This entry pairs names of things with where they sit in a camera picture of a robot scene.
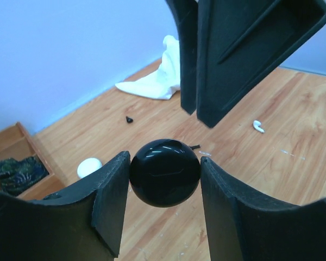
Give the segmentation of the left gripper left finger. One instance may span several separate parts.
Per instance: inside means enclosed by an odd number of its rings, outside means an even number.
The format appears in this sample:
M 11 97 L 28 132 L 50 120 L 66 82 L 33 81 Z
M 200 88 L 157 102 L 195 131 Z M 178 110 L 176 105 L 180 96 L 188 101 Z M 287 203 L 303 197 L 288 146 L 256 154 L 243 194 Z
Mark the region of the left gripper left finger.
M 0 260 L 114 260 L 119 256 L 130 154 L 25 201 L 0 192 Z

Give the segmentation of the wooden compartment tray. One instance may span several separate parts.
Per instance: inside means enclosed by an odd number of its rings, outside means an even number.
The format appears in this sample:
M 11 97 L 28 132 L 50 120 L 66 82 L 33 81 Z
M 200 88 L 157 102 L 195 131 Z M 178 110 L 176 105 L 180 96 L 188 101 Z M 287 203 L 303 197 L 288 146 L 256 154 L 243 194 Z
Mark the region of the wooden compartment tray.
M 20 122 L 0 131 L 0 192 L 22 200 L 41 200 L 63 188 Z

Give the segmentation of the dark rolled fabric bottom right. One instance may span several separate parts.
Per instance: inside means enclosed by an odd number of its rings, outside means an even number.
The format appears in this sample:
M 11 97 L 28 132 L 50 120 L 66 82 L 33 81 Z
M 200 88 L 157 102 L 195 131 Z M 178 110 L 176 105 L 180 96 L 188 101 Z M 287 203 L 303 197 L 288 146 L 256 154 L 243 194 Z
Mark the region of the dark rolled fabric bottom right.
M 16 160 L 0 160 L 0 191 L 18 196 L 49 175 L 36 156 Z

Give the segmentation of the white earbud right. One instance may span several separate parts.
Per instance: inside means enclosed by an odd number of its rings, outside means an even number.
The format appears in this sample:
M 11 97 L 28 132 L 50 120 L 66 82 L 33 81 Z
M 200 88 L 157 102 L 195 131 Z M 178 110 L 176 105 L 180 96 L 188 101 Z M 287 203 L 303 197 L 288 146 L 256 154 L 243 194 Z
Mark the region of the white earbud right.
M 261 122 L 258 121 L 258 120 L 253 121 L 253 128 L 256 131 L 260 132 L 260 133 L 264 133 L 265 132 L 265 130 L 263 128 L 261 128 Z

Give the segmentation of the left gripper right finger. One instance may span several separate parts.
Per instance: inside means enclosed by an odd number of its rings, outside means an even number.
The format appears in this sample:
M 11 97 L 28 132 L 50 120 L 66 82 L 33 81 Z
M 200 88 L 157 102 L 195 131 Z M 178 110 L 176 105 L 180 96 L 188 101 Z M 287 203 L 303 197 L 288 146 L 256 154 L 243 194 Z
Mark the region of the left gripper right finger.
M 326 260 L 326 198 L 278 200 L 208 157 L 200 182 L 211 260 Z

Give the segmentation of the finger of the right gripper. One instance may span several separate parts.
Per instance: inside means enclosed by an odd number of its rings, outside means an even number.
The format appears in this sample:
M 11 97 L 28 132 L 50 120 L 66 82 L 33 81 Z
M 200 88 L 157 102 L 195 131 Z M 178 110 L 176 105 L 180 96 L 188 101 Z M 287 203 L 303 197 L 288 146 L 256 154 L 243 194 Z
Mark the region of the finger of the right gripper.
M 180 104 L 188 113 L 196 110 L 198 3 L 166 0 L 177 26 L 180 50 Z
M 198 119 L 216 126 L 325 24 L 325 1 L 200 1 Z

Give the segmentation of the white crumpled cloth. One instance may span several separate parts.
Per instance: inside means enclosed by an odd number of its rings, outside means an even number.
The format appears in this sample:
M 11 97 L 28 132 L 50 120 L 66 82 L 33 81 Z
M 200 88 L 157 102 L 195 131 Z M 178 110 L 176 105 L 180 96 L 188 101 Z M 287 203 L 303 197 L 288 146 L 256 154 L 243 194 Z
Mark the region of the white crumpled cloth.
M 169 100 L 180 90 L 179 40 L 171 35 L 163 39 L 161 64 L 154 72 L 136 81 L 121 82 L 115 87 L 128 94 L 154 100 Z

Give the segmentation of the white round case right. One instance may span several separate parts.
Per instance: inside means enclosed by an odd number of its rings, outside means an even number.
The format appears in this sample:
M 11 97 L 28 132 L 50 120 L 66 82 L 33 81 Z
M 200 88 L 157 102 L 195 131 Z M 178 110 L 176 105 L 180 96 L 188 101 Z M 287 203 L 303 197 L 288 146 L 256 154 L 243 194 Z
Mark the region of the white round case right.
M 87 158 L 83 160 L 77 167 L 77 175 L 79 178 L 84 178 L 89 174 L 97 171 L 103 166 L 102 162 L 97 158 Z

